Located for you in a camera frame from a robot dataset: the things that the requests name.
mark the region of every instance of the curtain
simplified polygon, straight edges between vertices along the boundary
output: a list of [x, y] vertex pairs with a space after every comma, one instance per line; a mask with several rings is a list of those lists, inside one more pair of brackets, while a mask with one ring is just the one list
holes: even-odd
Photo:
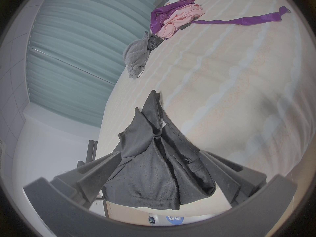
[[155, 0], [45, 0], [28, 45], [30, 101], [101, 126], [125, 47], [149, 30]]

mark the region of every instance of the purple ribbon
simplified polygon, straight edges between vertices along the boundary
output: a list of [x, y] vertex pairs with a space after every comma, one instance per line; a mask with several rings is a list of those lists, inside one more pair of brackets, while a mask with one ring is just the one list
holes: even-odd
[[153, 34], [156, 34], [163, 27], [164, 21], [168, 19], [172, 13], [174, 13], [176, 10], [179, 10], [183, 6], [194, 3], [194, 1], [195, 0], [179, 0], [178, 2], [173, 2], [153, 10], [150, 16], [149, 26]]
[[275, 22], [275, 21], [282, 21], [281, 16], [284, 15], [287, 12], [291, 12], [288, 8], [285, 6], [282, 6], [279, 8], [279, 12], [273, 12], [261, 16], [253, 16], [253, 17], [244, 17], [244, 18], [236, 18], [228, 21], [223, 20], [211, 20], [211, 21], [205, 21], [205, 20], [197, 20], [192, 21], [192, 24], [203, 24], [203, 25], [212, 25], [212, 24], [234, 24], [234, 25], [242, 25], [242, 26], [251, 26], [251, 25], [257, 25], [262, 24], [266, 22]]

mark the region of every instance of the purple belt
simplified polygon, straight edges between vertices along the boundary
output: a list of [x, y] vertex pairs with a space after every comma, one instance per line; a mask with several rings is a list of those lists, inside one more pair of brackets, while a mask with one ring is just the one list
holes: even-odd
[[234, 25], [242, 25], [242, 26], [251, 26], [266, 22], [273, 22], [273, 21], [282, 21], [281, 16], [285, 13], [290, 12], [288, 8], [282, 6], [279, 8], [279, 12], [273, 12], [261, 16], [253, 16], [253, 17], [244, 17], [244, 18], [236, 18], [228, 21], [223, 20], [197, 20], [192, 21], [192, 24], [203, 24], [203, 25], [211, 25], [211, 24], [234, 24]]

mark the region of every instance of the gray garment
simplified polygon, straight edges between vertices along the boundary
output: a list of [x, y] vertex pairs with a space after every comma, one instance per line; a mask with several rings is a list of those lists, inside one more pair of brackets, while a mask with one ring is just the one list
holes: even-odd
[[160, 94], [149, 94], [142, 112], [120, 133], [122, 161], [102, 192], [109, 202], [153, 209], [178, 210], [215, 191], [209, 172], [191, 144], [168, 118]]
[[149, 57], [149, 52], [154, 50], [163, 41], [162, 38], [145, 31], [142, 39], [130, 43], [123, 52], [124, 63], [130, 78], [137, 78], [143, 72]]

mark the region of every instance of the bed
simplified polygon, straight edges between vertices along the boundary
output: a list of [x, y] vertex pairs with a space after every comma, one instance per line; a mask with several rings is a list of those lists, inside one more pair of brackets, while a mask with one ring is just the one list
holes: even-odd
[[[196, 3], [202, 20], [291, 10], [286, 0]], [[139, 78], [124, 70], [105, 107], [96, 158], [113, 151], [154, 89], [198, 148], [264, 172], [267, 181], [286, 176], [310, 144], [316, 120], [316, 51], [291, 11], [281, 22], [254, 26], [192, 24], [151, 52]]]

